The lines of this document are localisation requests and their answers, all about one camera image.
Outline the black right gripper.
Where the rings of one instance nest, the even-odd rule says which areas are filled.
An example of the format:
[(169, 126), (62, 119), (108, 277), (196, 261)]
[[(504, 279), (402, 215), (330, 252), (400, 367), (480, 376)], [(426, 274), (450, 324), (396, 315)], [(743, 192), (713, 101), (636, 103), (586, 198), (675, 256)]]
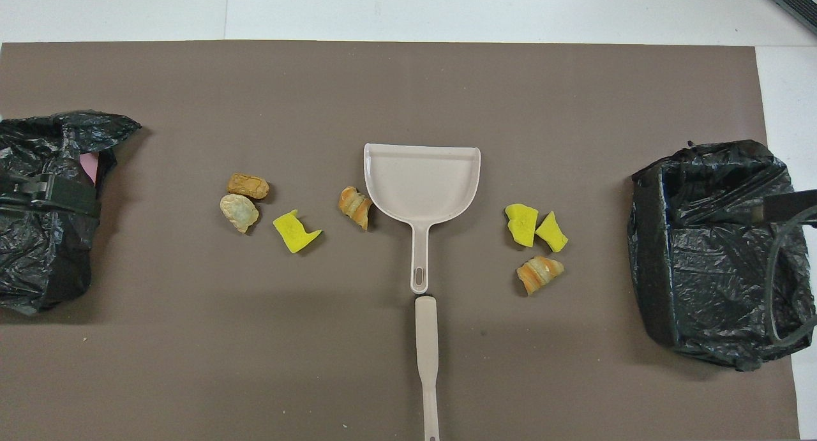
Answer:
[(816, 206), (816, 189), (768, 195), (763, 199), (763, 222), (784, 223)]

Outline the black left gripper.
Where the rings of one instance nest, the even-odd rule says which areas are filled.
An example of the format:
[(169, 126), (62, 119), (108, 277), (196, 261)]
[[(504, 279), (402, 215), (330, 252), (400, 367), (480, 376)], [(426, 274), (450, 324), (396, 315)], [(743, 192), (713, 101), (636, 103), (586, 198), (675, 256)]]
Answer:
[(62, 211), (93, 219), (100, 217), (96, 188), (55, 174), (19, 176), (3, 172), (1, 206), (6, 211)]

